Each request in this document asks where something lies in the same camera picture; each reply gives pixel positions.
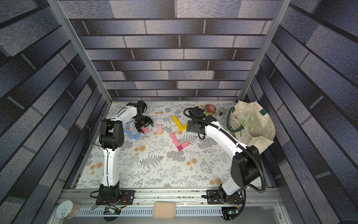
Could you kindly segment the pink block two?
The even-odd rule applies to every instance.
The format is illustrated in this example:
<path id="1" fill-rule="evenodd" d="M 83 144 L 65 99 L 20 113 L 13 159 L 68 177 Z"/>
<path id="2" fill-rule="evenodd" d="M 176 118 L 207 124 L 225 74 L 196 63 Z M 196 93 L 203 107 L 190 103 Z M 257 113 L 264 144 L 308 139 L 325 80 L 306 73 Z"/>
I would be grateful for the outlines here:
<path id="1" fill-rule="evenodd" d="M 186 148 L 189 145 L 190 145 L 189 141 L 186 141 L 185 143 L 181 144 L 182 148 Z"/>

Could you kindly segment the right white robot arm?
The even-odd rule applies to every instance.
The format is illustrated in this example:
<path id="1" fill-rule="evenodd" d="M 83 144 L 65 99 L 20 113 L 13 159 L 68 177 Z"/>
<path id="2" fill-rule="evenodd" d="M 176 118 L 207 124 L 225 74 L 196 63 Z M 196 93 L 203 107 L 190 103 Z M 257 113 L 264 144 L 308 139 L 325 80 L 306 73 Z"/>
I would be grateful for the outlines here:
<path id="1" fill-rule="evenodd" d="M 266 180 L 260 152 L 255 146 L 239 142 L 215 120 L 210 123 L 206 118 L 190 120 L 186 130 L 204 138 L 210 137 L 231 157 L 230 177 L 218 187 L 217 194 L 223 203 L 231 202 L 236 194 L 248 187 L 258 193 L 265 192 Z"/>

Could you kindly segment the pink block three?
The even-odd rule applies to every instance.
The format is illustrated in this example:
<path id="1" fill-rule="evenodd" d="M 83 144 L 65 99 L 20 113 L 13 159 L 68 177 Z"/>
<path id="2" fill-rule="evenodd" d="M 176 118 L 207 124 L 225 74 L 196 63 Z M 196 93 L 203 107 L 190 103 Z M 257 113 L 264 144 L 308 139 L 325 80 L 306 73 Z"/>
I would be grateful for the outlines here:
<path id="1" fill-rule="evenodd" d="M 177 139 L 174 139 L 173 142 L 177 148 L 181 147 L 181 144 L 179 143 L 179 141 Z"/>

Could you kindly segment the pink block five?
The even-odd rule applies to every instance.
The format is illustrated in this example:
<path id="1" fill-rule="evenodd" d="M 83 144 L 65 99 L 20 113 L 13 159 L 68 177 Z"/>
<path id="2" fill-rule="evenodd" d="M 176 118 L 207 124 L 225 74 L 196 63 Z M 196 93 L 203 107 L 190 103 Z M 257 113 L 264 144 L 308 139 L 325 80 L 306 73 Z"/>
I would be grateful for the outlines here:
<path id="1" fill-rule="evenodd" d="M 173 142 L 177 141 L 177 138 L 174 133 L 170 133 L 170 137 L 173 140 Z"/>

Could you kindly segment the blue block three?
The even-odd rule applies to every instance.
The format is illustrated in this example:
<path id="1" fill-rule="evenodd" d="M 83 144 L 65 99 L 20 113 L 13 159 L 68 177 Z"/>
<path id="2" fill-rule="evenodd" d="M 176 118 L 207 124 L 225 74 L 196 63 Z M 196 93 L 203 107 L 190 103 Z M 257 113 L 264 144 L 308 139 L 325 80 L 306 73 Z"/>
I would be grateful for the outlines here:
<path id="1" fill-rule="evenodd" d="M 135 140 L 138 140 L 138 139 L 140 138 L 140 136 L 141 136 L 141 133 L 140 133 L 140 132 L 137 132 L 136 135 L 135 135 L 135 137 L 134 137 L 134 139 L 135 139 Z"/>

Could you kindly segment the pink block one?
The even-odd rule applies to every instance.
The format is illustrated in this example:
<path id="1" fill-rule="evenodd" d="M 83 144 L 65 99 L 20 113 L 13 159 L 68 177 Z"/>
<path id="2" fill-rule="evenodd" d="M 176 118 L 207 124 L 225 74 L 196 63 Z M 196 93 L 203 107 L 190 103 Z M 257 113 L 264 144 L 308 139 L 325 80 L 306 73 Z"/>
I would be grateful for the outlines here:
<path id="1" fill-rule="evenodd" d="M 149 128 L 146 128 L 146 127 L 142 127 L 141 129 L 142 129 L 142 131 L 145 132 L 145 133 L 148 133 L 148 132 L 150 131 L 150 129 L 149 129 Z"/>

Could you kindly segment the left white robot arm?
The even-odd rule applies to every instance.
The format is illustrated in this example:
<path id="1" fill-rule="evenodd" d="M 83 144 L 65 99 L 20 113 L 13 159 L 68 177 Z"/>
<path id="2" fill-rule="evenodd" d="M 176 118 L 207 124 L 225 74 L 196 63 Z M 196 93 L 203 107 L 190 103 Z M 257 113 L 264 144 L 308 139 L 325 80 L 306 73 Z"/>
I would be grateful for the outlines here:
<path id="1" fill-rule="evenodd" d="M 115 117 L 104 119 L 100 123 L 99 143 L 104 154 L 103 180 L 99 187 L 97 205 L 115 205 L 121 200 L 118 179 L 119 148 L 125 141 L 124 127 L 134 121 L 137 135 L 143 128 L 153 125 L 153 120 L 144 116 L 147 105 L 143 101 L 128 103 Z"/>

